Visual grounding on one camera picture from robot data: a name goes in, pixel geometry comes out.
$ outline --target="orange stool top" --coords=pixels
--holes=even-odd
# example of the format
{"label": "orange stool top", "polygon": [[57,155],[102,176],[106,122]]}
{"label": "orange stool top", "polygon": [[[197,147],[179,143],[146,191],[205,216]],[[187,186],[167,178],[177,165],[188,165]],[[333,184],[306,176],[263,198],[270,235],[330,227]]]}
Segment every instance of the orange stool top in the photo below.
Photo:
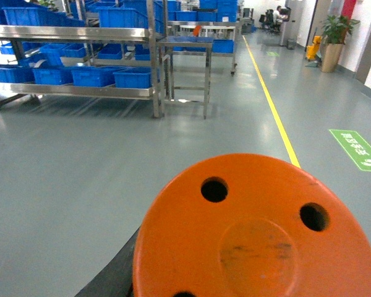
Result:
{"label": "orange stool top", "polygon": [[371,297],[371,247],[319,180],[234,154],[186,169],[161,191],[133,273],[136,297]]}

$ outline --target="person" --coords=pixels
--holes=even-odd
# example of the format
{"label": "person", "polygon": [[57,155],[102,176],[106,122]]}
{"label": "person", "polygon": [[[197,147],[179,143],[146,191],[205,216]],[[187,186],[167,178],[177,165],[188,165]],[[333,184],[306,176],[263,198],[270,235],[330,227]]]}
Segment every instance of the person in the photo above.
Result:
{"label": "person", "polygon": [[281,6],[278,6],[276,10],[273,12],[273,23],[278,24],[281,23],[282,20],[286,19],[286,15],[280,14]]}

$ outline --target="computer monitor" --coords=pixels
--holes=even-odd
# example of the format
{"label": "computer monitor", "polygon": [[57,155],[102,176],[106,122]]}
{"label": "computer monitor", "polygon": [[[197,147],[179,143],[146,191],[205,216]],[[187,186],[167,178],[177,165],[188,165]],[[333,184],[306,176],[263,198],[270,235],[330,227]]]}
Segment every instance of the computer monitor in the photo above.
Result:
{"label": "computer monitor", "polygon": [[284,7],[284,8],[281,8],[280,9],[280,14],[281,15],[286,15],[287,18],[285,20],[283,20],[283,22],[288,22],[290,21],[290,17],[291,17],[291,8],[290,7]]}

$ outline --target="green leaves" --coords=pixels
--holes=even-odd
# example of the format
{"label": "green leaves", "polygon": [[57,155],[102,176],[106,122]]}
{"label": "green leaves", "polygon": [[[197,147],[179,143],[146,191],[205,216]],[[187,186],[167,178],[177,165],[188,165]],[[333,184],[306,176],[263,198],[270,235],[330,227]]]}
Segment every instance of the green leaves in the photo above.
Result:
{"label": "green leaves", "polygon": [[325,43],[345,44],[346,34],[352,35],[354,26],[359,23],[359,20],[349,19],[344,15],[339,17],[328,15],[323,24],[323,41]]}
{"label": "green leaves", "polygon": [[39,5],[47,7],[51,11],[58,11],[54,0],[38,0]]}

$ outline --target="plant pot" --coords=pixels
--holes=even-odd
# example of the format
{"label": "plant pot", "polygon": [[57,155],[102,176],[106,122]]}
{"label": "plant pot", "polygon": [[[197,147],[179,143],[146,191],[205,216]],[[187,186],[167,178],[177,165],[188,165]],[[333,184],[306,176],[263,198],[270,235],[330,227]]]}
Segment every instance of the plant pot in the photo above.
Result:
{"label": "plant pot", "polygon": [[322,72],[334,72],[341,56],[344,45],[328,44],[325,46],[324,57],[322,63]]}

